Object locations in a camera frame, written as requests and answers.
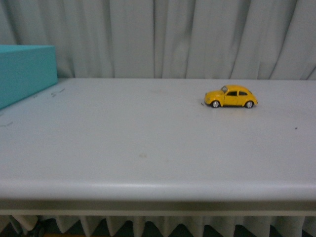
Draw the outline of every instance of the car windshield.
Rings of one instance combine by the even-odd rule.
[[[224,93],[226,93],[227,87],[226,87],[226,86],[223,86],[222,89],[221,89],[221,91],[223,91]]]

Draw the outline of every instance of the car wheel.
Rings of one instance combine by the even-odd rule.
[[[217,108],[220,106],[220,103],[217,101],[217,100],[214,100],[212,103],[211,103],[211,107],[213,108]]]
[[[253,107],[253,102],[252,101],[248,101],[246,104],[245,104],[245,107],[250,109]]]

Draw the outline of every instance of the yellow toy car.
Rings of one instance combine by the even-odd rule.
[[[220,90],[210,91],[205,94],[205,103],[213,108],[219,106],[243,106],[252,108],[258,104],[256,97],[240,85],[225,85]]]

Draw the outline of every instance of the car window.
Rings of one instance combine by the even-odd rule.
[[[227,93],[227,95],[237,96],[237,91],[230,91],[230,92]]]
[[[248,95],[246,92],[240,91],[239,95]]]

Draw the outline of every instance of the dark floor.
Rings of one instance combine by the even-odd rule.
[[[56,221],[54,219],[49,219],[42,222],[42,225],[45,228],[46,233],[50,234],[61,234],[59,231]],[[80,221],[75,223],[67,232],[69,235],[84,235],[82,225]],[[17,234],[11,224],[9,224],[1,233],[0,237],[20,237],[21,234]],[[93,236],[110,236],[106,220],[102,220],[99,226],[93,233]],[[116,233],[117,237],[133,237],[133,223],[127,221]],[[162,237],[158,228],[152,222],[146,222],[145,229],[142,237]],[[170,234],[169,237],[193,237],[188,229],[180,224],[176,229]],[[211,226],[205,226],[203,237],[222,237],[216,230]],[[251,232],[249,232],[244,226],[236,225],[234,237],[256,237]],[[276,229],[271,226],[270,228],[270,237],[282,237]],[[313,237],[302,231],[302,237]]]

